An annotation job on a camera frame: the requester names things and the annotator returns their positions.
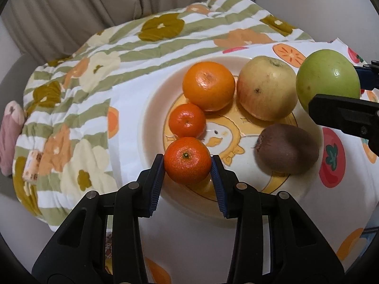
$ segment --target mandarin orange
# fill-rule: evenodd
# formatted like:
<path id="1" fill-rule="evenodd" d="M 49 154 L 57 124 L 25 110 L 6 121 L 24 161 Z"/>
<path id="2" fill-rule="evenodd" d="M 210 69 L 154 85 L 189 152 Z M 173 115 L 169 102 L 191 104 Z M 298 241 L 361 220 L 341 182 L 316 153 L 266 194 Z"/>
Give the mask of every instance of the mandarin orange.
<path id="1" fill-rule="evenodd" d="M 216 62 L 198 62 L 183 79 L 184 96 L 204 111 L 218 111 L 232 100 L 235 80 L 232 73 Z"/>
<path id="2" fill-rule="evenodd" d="M 182 104 L 170 114 L 168 127 L 178 138 L 201 136 L 206 128 L 204 112 L 194 104 Z"/>
<path id="3" fill-rule="evenodd" d="M 168 146 L 164 154 L 166 173 L 178 184 L 191 185 L 203 181 L 211 166 L 209 150 L 196 138 L 177 139 Z"/>

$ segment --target pink plush toy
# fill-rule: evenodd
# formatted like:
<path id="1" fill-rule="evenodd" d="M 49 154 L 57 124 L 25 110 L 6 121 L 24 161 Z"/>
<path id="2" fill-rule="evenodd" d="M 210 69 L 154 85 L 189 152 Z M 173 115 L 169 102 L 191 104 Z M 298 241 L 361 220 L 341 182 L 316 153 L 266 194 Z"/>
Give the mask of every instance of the pink plush toy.
<path id="1" fill-rule="evenodd" d="M 0 127 L 0 169 L 5 176 L 12 174 L 14 149 L 24 122 L 25 116 L 20 105 L 16 101 L 7 104 Z"/>

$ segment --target metal screw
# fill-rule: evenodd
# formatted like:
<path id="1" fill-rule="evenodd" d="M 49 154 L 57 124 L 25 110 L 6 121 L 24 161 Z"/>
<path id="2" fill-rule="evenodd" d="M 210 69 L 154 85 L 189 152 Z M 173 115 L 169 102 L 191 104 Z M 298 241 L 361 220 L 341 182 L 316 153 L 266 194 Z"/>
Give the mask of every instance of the metal screw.
<path id="1" fill-rule="evenodd" d="M 288 192 L 281 191 L 281 192 L 279 192 L 279 197 L 280 197 L 282 200 L 286 200 L 286 199 L 289 199 L 289 194 L 288 194 Z"/>
<path id="2" fill-rule="evenodd" d="M 366 126 L 362 126 L 362 128 L 361 128 L 361 134 L 362 135 L 365 135 L 365 134 L 367 134 L 367 128 L 366 128 Z"/>
<path id="3" fill-rule="evenodd" d="M 86 197 L 89 199 L 94 198 L 97 195 L 96 191 L 92 190 L 86 193 Z"/>
<path id="4" fill-rule="evenodd" d="M 132 181 L 128 184 L 129 189 L 137 189 L 140 186 L 140 184 L 136 181 Z"/>
<path id="5" fill-rule="evenodd" d="M 248 186 L 244 182 L 239 182 L 236 187 L 240 190 L 246 190 L 248 188 Z"/>

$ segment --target kiwi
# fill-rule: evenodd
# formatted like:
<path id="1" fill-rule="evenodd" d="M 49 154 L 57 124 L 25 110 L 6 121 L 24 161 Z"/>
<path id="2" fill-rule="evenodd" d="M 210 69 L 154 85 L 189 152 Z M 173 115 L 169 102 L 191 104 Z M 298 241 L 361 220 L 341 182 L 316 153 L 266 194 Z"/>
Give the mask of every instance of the kiwi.
<path id="1" fill-rule="evenodd" d="M 262 131 L 255 154 L 258 161 L 274 172 L 302 174 L 316 163 L 319 147 L 307 131 L 273 124 Z"/>

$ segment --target plate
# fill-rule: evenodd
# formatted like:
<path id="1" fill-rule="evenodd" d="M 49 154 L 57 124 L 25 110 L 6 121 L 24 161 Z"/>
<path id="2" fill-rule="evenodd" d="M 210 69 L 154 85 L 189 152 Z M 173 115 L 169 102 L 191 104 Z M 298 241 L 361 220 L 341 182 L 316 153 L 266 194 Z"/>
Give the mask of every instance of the plate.
<path id="1" fill-rule="evenodd" d="M 242 67 L 250 60 L 237 56 L 221 56 L 200 59 L 213 61 L 226 66 L 237 80 Z M 140 121 L 139 152 L 144 167 L 149 168 L 156 154 L 164 154 L 174 135 L 168 127 L 168 116 L 180 104 L 186 103 L 182 91 L 185 73 L 194 61 L 169 76 L 149 98 Z M 255 161 L 253 148 L 258 136 L 271 122 L 258 120 L 247 113 L 234 98 L 233 102 L 221 111 L 207 114 L 207 130 L 201 138 L 211 154 L 218 154 L 224 167 L 236 173 L 240 181 L 255 187 L 258 191 L 276 194 L 288 191 L 296 200 L 308 191 L 310 184 L 318 176 L 323 153 L 323 135 L 298 103 L 293 112 L 278 123 L 298 126 L 308 131 L 319 145 L 317 163 L 302 175 L 289 175 L 272 172 Z M 162 197 L 186 214 L 196 216 L 217 225 L 235 223 L 226 220 L 219 211 L 215 191 L 210 178 L 192 185 L 184 186 L 165 176 Z"/>

